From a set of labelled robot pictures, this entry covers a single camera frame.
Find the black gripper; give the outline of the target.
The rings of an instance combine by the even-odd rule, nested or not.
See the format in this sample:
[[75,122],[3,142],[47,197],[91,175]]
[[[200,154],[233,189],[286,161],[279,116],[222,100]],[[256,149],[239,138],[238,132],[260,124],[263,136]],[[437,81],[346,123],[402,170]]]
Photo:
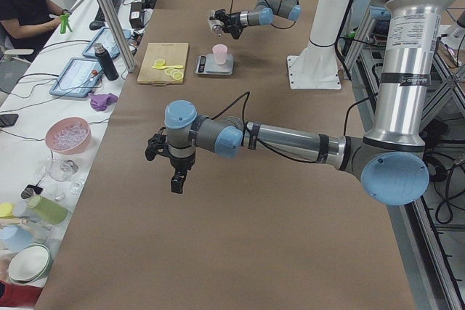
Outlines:
[[171,192],[174,194],[182,194],[187,172],[190,171],[195,164],[195,147],[177,148],[169,145],[168,150],[170,164],[175,170],[170,181]]
[[229,33],[234,39],[239,39],[241,35],[240,12],[225,14],[222,22],[223,32]]

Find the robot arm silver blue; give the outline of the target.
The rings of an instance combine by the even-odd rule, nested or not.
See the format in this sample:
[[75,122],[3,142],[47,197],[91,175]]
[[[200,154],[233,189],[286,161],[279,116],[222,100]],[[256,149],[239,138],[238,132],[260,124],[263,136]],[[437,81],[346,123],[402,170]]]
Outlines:
[[163,155],[174,167],[171,190],[182,193],[199,148],[234,157],[258,144],[300,163],[330,164],[352,174],[364,190],[386,205],[405,205],[429,185],[422,159],[421,113],[431,83],[431,66],[443,11],[454,0],[371,0],[372,18],[387,18],[389,30],[376,109],[361,138],[310,134],[243,118],[198,114],[185,100],[167,105]]
[[221,9],[215,11],[210,19],[219,21],[220,33],[229,33],[234,39],[239,39],[244,28],[271,25],[275,16],[295,22],[301,12],[299,0],[257,0],[252,10],[227,12]]

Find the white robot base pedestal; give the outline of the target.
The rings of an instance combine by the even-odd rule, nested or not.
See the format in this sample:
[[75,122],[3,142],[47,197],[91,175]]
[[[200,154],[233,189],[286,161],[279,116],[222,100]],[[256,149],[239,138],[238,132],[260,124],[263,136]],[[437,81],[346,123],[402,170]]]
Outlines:
[[287,57],[291,89],[341,88],[335,44],[348,5],[349,0],[318,0],[307,47]]

